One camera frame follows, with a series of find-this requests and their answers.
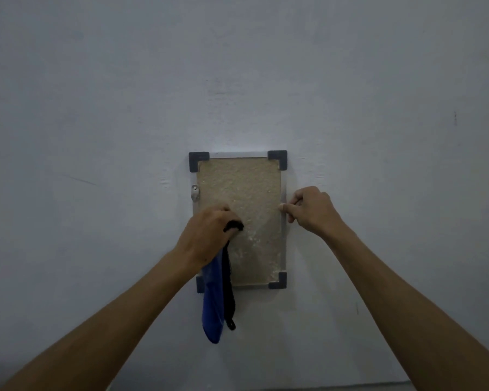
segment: cloth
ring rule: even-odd
[[[243,230],[243,224],[237,221],[230,221],[224,231],[232,228]],[[232,319],[236,310],[236,303],[230,281],[229,243],[226,243],[212,262],[204,266],[201,270],[205,284],[201,320],[205,335],[214,344],[219,343],[221,339],[225,321],[230,330],[236,328]]]

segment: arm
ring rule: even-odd
[[[143,278],[34,358],[0,390],[105,390],[176,292],[226,244],[239,220],[228,206],[192,217],[179,241]]]
[[[489,351],[384,264],[316,187],[281,204],[331,248],[417,390],[489,389]]]

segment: black fabric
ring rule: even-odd
[[[224,231],[236,228],[243,230],[244,225],[239,221],[230,221],[226,224]],[[222,297],[225,306],[225,321],[228,329],[234,330],[236,325],[234,323],[234,313],[236,312],[236,301],[234,299],[234,292],[232,291],[232,283],[230,281],[230,274],[232,273],[232,268],[230,266],[230,258],[228,256],[228,241],[225,247],[222,249],[222,259],[221,259],[221,271],[222,271]]]

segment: gray plastic corner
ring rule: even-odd
[[[269,150],[268,159],[279,161],[279,170],[284,171],[288,168],[288,151],[287,150]]]
[[[198,294],[205,293],[205,282],[202,276],[196,276],[196,287],[198,289]]]
[[[269,282],[268,289],[285,289],[287,284],[288,275],[286,270],[279,272],[279,281]]]
[[[210,152],[189,152],[188,165],[191,173],[197,173],[199,170],[198,162],[200,160],[210,160]]]

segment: blue fabric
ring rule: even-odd
[[[208,339],[214,344],[219,343],[225,322],[221,262],[222,250],[217,253],[212,262],[201,270],[205,283],[202,314],[203,330]]]

